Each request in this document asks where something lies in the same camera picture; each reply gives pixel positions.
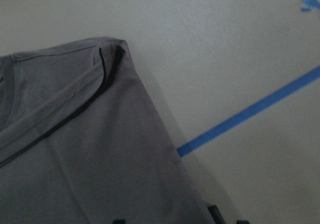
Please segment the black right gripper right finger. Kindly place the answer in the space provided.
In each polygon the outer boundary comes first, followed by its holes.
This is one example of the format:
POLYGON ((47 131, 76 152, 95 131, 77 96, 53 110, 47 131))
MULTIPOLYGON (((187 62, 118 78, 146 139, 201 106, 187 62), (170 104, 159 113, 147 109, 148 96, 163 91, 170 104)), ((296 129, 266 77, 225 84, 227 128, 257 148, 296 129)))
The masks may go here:
POLYGON ((246 220, 237 220, 236 224, 248 224, 246 220))

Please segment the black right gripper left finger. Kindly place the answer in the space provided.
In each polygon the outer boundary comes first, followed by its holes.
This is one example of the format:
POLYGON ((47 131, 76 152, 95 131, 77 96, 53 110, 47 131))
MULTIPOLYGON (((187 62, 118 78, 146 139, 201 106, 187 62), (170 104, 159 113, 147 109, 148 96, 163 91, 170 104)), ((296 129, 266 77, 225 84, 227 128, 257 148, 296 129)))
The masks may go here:
POLYGON ((113 220, 112 224, 125 224, 125 219, 116 219, 116 220, 113 220))

